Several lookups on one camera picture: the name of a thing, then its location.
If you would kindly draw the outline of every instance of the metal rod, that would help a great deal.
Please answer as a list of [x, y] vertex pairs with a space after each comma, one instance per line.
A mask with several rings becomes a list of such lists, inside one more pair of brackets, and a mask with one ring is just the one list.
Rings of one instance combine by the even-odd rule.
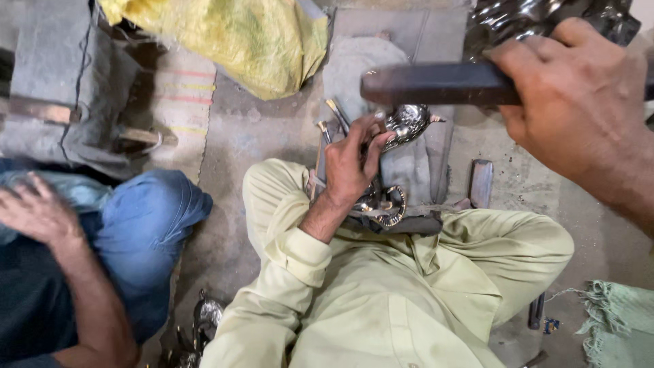
[[345, 115], [341, 111], [340, 107], [338, 107], [336, 101], [332, 99], [325, 101], [325, 103], [327, 106], [329, 106], [330, 109], [332, 109], [334, 116], [336, 116], [336, 120], [338, 120], [338, 123], [343, 128], [343, 133], [347, 137], [347, 134], [350, 132], [350, 123], [347, 122], [347, 119], [345, 118]]
[[328, 145], [332, 144], [332, 136], [329, 134], [329, 131], [327, 131], [326, 123], [324, 121], [318, 121], [318, 127], [322, 130], [322, 136], [325, 138], [325, 142], [327, 142]]

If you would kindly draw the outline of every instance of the leg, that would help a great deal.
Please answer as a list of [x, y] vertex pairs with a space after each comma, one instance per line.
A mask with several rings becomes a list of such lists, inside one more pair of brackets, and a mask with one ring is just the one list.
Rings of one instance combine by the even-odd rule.
[[269, 226], [279, 204], [288, 194], [304, 191], [308, 180], [309, 170], [305, 166], [276, 158], [255, 164], [245, 173], [243, 202], [247, 234], [259, 258], [264, 258], [264, 247], [276, 235], [269, 231]]
[[468, 210], [443, 220], [439, 246], [472, 260], [502, 294], [493, 326], [543, 293], [574, 252], [568, 232], [535, 213]]
[[92, 244], [140, 344], [165, 323], [170, 276], [192, 226], [213, 201], [180, 171], [152, 170], [118, 186]]

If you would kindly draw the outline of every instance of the plastic bag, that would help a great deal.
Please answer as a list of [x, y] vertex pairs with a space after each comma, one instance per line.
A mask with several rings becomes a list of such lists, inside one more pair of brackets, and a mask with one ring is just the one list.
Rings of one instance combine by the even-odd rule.
[[99, 0], [111, 25], [127, 18], [146, 31], [222, 65], [262, 100], [295, 94], [327, 47], [327, 17], [297, 0]]

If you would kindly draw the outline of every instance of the tool handle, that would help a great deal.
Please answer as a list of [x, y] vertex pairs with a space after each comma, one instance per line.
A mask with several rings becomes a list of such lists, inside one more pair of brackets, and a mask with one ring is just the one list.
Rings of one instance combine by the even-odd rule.
[[[513, 80], [491, 63], [401, 65], [361, 78], [361, 96], [383, 105], [522, 105]], [[645, 101], [654, 100], [654, 60]]]

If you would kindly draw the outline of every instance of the green cloth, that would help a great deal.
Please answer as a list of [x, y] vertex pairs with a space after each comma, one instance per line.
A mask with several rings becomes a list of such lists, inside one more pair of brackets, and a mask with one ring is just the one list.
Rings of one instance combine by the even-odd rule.
[[439, 238], [297, 228], [306, 167], [267, 160], [243, 180], [259, 277], [225, 309], [208, 367], [503, 367], [491, 328], [547, 289], [570, 235], [535, 213], [443, 214]]
[[595, 280], [586, 291], [589, 319], [577, 333], [591, 367], [654, 366], [654, 291]]

